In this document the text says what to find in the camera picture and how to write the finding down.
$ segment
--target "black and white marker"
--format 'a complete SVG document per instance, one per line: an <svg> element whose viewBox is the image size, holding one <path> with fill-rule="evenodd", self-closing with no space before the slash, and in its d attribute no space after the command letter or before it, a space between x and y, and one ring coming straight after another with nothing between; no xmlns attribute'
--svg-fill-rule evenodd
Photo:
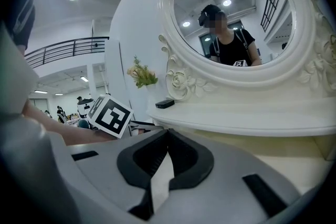
<svg viewBox="0 0 336 224"><path fill-rule="evenodd" d="M121 138L132 115L131 108L106 94L97 98L87 118L98 129Z"/></svg>

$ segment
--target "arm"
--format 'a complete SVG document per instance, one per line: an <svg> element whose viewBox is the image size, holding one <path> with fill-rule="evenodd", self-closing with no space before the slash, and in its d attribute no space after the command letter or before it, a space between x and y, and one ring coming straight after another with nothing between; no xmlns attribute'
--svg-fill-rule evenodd
<svg viewBox="0 0 336 224"><path fill-rule="evenodd" d="M93 131L90 129L77 128L74 126L61 124L49 118L42 111L26 102L23 115L41 123L48 131L59 133L67 146L76 144L88 144L115 140L116 138L101 130Z"/></svg>
<svg viewBox="0 0 336 224"><path fill-rule="evenodd" d="M248 50L248 54L250 55L250 59L252 62L251 66L261 65L261 59L259 57L257 47L254 41L247 47L247 50Z"/></svg>

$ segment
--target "black phone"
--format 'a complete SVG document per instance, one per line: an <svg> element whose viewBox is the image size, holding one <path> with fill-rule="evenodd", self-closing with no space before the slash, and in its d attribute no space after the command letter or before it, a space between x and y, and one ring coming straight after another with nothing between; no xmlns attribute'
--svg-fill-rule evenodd
<svg viewBox="0 0 336 224"><path fill-rule="evenodd" d="M170 106L172 106L174 104L175 104L174 100L166 99L166 100L163 100L161 102L156 103L155 106L158 109L166 109L166 108L169 108Z"/></svg>

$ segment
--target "small potted plant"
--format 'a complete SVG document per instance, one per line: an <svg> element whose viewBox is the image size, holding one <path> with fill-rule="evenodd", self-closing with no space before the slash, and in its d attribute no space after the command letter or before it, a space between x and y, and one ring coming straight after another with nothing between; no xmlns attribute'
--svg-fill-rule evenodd
<svg viewBox="0 0 336 224"><path fill-rule="evenodd" d="M157 77L153 71L148 69L148 66L142 66L137 56L134 56L134 66L127 70L127 74L130 75L135 82L135 85L139 88L142 86L154 85L157 83Z"/></svg>

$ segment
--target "staircase railing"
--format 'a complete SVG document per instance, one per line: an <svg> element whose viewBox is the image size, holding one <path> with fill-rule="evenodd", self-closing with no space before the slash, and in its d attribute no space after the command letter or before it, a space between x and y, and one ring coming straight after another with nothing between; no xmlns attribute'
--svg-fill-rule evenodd
<svg viewBox="0 0 336 224"><path fill-rule="evenodd" d="M59 59L83 54L105 52L105 41L109 37L86 37L55 43L25 55L31 67L39 67Z"/></svg>
<svg viewBox="0 0 336 224"><path fill-rule="evenodd" d="M266 0L263 18L261 19L261 26L266 32L270 22L272 21L274 12L277 10L279 0Z"/></svg>

